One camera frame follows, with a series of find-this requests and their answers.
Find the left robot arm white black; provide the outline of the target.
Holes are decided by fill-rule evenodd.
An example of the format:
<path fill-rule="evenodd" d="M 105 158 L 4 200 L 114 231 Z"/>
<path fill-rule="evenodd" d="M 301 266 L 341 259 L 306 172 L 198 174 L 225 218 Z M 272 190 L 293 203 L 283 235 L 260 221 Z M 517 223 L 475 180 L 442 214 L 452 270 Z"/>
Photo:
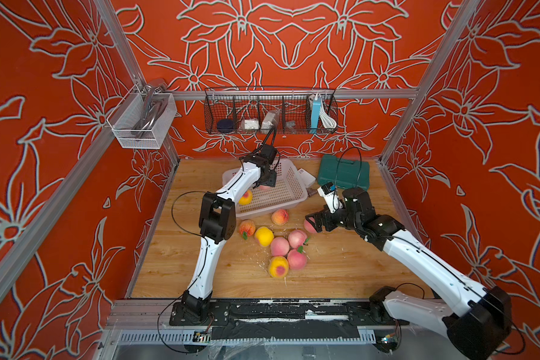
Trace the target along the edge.
<path fill-rule="evenodd" d="M 241 159 L 241 166 L 228 183 L 215 192 L 205 192 L 199 211 L 199 256 L 190 284 L 180 296 L 176 312 L 183 311 L 203 321 L 208 316 L 215 270 L 221 252 L 236 229 L 236 205 L 248 190 L 261 185 L 275 186 L 277 128 Z"/>

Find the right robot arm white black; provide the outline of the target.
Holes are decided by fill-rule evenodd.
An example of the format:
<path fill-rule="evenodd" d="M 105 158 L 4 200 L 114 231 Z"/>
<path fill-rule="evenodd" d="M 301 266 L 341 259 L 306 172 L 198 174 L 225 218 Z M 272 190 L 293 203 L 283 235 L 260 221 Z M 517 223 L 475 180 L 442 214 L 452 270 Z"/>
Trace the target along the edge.
<path fill-rule="evenodd" d="M 368 314 L 373 322 L 394 323 L 394 331 L 378 339 L 384 353 L 402 342 L 403 321 L 448 339 L 467 359 L 489 359 L 501 354 L 500 346 L 516 330 L 512 300 L 498 286 L 486 287 L 471 279 L 426 248 L 402 223 L 377 214 L 368 192 L 361 186 L 362 160 L 341 170 L 343 157 L 323 158 L 318 194 L 324 209 L 306 216 L 321 233 L 344 228 L 377 250 L 396 259 L 430 287 L 433 298 L 415 298 L 396 286 L 384 286 L 370 296 Z"/>

